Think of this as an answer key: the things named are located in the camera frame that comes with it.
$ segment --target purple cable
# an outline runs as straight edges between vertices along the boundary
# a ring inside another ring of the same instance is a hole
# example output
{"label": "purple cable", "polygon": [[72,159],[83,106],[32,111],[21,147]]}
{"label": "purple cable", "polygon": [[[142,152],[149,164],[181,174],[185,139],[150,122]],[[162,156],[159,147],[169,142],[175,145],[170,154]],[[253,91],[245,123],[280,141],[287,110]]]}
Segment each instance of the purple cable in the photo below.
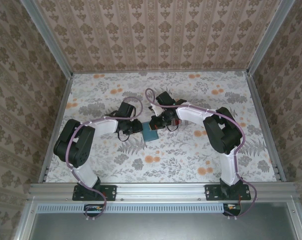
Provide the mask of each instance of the purple cable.
{"label": "purple cable", "polygon": [[[149,97],[148,97],[148,91],[151,91],[152,92],[152,98],[153,100],[151,100]],[[217,115],[221,118],[224,118],[226,120],[229,120],[231,123],[233,123],[238,129],[239,131],[241,132],[242,134],[242,137],[243,137],[243,141],[241,142],[241,144],[236,148],[236,150],[234,151],[233,153],[233,157],[234,157],[234,169],[235,169],[235,173],[236,173],[236,176],[245,184],[248,184],[251,188],[253,188],[254,190],[254,198],[252,200],[252,203],[250,205],[250,207],[242,214],[236,216],[237,218],[239,217],[242,217],[243,215],[245,215],[255,204],[256,200],[257,200],[257,196],[258,196],[258,191],[256,189],[256,187],[254,187],[251,183],[245,181],[242,177],[240,177],[240,175],[238,174],[238,162],[237,162],[237,152],[240,150],[240,148],[245,144],[246,142],[246,135],[243,131],[243,129],[241,128],[241,126],[236,122],[234,121],[232,118],[228,117],[228,116],[225,116],[221,113],[218,113],[218,112],[215,112],[215,111],[212,111],[212,110],[209,110],[209,109],[206,109],[206,108],[202,108],[202,107],[199,107],[199,106],[193,106],[193,105],[186,105],[186,104],[182,104],[182,105],[171,105],[171,106],[166,106],[166,105],[160,105],[158,103],[155,103],[155,100],[156,100],[156,95],[155,95],[155,91],[152,89],[152,88],[147,88],[145,90],[145,97],[146,99],[152,103],[153,105],[155,106],[158,106],[158,107],[161,107],[161,108],[178,108],[178,107],[187,107],[187,108],[192,108],[192,109],[196,109],[196,110],[200,110],[200,111],[205,111],[207,113],[210,113],[210,114],[214,114],[214,115]]]}
{"label": "purple cable", "polygon": [[[98,190],[96,190],[96,189],[93,189],[93,188],[87,186],[84,182],[82,182],[82,181],[80,180],[80,178],[78,177],[78,175],[77,175],[77,174],[75,173],[75,171],[74,171],[75,168],[74,168],[73,166],[71,166],[70,163],[69,163],[69,152],[70,152],[70,148],[71,148],[72,142],[73,142],[73,140],[75,139],[77,133],[78,133],[79,130],[80,130],[83,126],[85,126],[85,125],[96,124],[96,123],[99,123],[99,122],[104,121],[104,120],[111,120],[111,119],[113,119],[113,120],[131,120],[131,119],[136,119],[137,117],[139,117],[139,116],[141,115],[142,111],[143,111],[143,104],[142,104],[142,101],[141,101],[139,98],[135,97],[135,96],[128,96],[128,97],[126,97],[125,99],[123,99],[123,102],[124,102],[125,100],[127,100],[127,99],[136,99],[136,100],[138,100],[138,102],[140,103],[140,105],[141,105],[141,110],[140,110],[140,112],[139,112],[136,116],[132,116],[132,117],[111,117],[111,116],[104,116],[104,117],[102,117],[102,118],[98,118],[98,119],[94,119],[94,120],[92,120],[92,121],[86,121],[86,122],[84,122],[84,123],[81,123],[81,124],[76,128],[76,130],[74,131],[74,133],[72,134],[72,136],[71,136],[71,138],[70,138],[70,141],[69,141],[69,143],[68,143],[68,145],[67,145],[67,148],[66,148],[66,152],[65,152],[65,163],[66,163],[66,166],[67,166],[69,169],[71,169],[71,173],[73,174],[73,176],[75,177],[75,179],[76,179],[76,180],[79,182],[79,184],[81,184],[83,187],[85,187],[86,189],[88,189],[88,190],[90,190],[90,191],[93,191],[93,192],[99,194],[99,195],[103,198],[103,201],[104,201],[103,209],[101,210],[101,212],[100,212],[95,218],[100,217],[100,216],[102,215],[102,213],[105,211],[106,206],[107,206],[107,199],[106,199],[106,197],[105,197],[100,191],[98,191]],[[88,209],[85,211],[84,214],[85,214],[85,216],[88,218],[89,216],[87,215],[87,211],[88,211]]]}

